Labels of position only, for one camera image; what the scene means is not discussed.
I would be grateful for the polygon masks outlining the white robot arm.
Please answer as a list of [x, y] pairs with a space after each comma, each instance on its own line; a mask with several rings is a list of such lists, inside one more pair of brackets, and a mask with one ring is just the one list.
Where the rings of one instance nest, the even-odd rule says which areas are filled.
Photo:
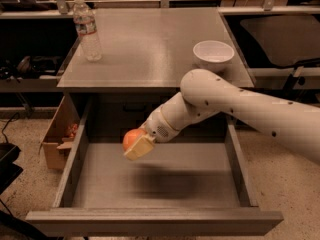
[[205, 69], [186, 73], [180, 91], [125, 134], [124, 156], [136, 160], [219, 112], [320, 163], [320, 108], [238, 88]]

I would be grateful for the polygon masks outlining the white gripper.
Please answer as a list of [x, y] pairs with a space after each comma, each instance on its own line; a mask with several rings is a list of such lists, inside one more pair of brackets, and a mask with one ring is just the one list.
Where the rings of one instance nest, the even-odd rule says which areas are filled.
[[162, 114], [161, 107], [156, 108], [141, 125], [150, 135], [140, 136], [126, 151], [124, 156], [131, 160], [137, 160], [153, 150], [155, 142], [165, 143], [175, 138], [179, 132], [173, 129]]

